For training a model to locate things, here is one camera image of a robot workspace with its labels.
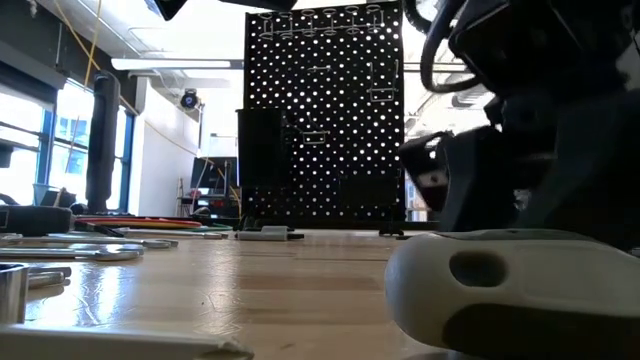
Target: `window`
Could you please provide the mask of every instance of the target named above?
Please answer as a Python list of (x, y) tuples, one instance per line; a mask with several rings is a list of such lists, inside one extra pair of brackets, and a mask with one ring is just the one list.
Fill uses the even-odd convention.
[[(76, 194), (79, 202), (86, 202), (88, 145), (93, 116), (93, 94), (83, 90), (80, 85), (68, 82), (58, 95), (58, 116), (54, 131), (54, 145), (49, 170), (49, 185), (66, 187)], [(132, 129), (132, 117), (123, 107), (118, 112), (116, 127), (116, 159), (111, 179), (111, 197), (107, 207), (111, 210), (126, 211), (126, 196), (123, 194), (123, 176), (128, 183), (130, 151), (129, 132)]]
[(14, 148), (10, 166), (0, 168), (0, 193), (19, 204), (33, 203), (44, 112), (51, 108), (0, 85), (0, 142)]

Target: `metal cylinder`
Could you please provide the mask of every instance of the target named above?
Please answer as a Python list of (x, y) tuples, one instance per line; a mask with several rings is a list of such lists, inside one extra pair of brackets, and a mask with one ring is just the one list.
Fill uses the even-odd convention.
[(0, 264), (0, 324), (24, 323), (29, 268)]

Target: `security camera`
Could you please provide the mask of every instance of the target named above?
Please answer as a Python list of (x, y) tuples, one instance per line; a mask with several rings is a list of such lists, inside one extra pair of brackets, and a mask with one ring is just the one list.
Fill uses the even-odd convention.
[(180, 99), (180, 106), (187, 110), (195, 109), (199, 103), (200, 99), (196, 94), (196, 89), (186, 89)]

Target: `wooden table surface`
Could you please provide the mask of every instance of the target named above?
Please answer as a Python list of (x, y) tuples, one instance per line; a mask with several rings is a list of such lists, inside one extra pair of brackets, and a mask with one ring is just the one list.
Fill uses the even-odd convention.
[(64, 288), (29, 294), (27, 324), (221, 334), (256, 359), (461, 359), (389, 318), (384, 269), (401, 241), (304, 231), (295, 242), (181, 240), (132, 262), (71, 266)]

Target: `monitor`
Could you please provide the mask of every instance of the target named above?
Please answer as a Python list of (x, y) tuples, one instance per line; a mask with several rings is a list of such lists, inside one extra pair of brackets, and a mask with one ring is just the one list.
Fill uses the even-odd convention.
[(224, 179), (220, 173), (224, 174), (225, 162), (231, 166), (229, 168), (229, 186), (238, 187), (238, 158), (237, 157), (208, 157), (195, 158), (193, 160), (193, 171), (191, 173), (192, 189), (212, 189), (214, 192), (224, 191)]

